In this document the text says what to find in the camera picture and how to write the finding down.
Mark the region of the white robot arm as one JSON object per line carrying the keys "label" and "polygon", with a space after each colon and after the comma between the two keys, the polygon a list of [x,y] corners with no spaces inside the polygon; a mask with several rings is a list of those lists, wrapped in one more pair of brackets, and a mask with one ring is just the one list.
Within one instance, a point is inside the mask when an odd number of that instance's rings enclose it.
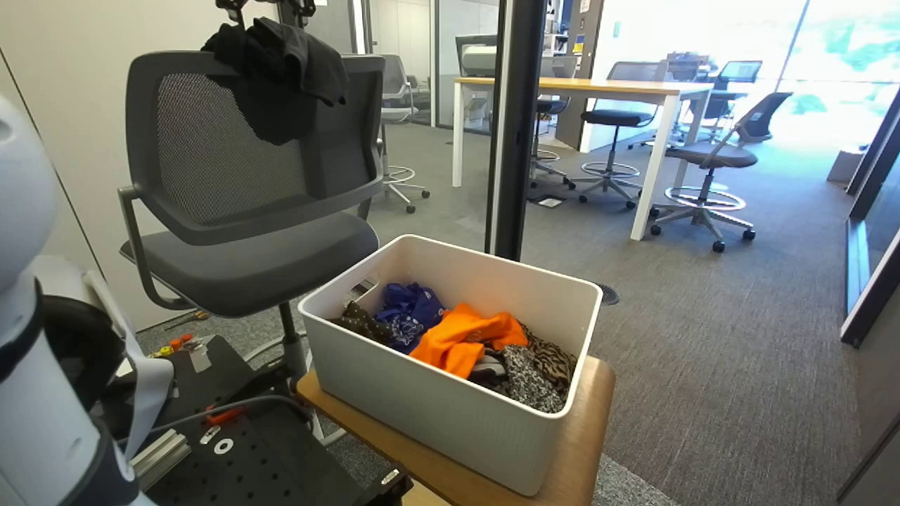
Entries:
{"label": "white robot arm", "polygon": [[46,338],[33,259],[57,218],[53,169],[0,97],[0,496],[4,506],[137,506],[144,492]]}

